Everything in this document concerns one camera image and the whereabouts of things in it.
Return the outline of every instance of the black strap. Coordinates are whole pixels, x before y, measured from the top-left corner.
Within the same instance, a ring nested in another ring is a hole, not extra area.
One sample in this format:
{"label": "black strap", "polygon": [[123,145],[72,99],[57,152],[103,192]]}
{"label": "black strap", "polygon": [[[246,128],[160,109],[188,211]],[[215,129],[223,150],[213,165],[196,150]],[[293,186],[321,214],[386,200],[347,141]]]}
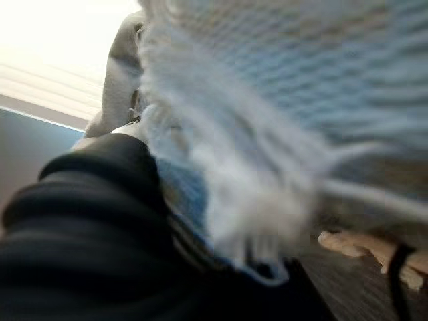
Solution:
{"label": "black strap", "polygon": [[389,288],[391,291],[391,300],[399,321],[411,321],[409,307],[407,306],[403,290],[400,284],[400,271],[403,268],[406,259],[415,249],[405,244],[398,246],[390,264],[389,264]]}

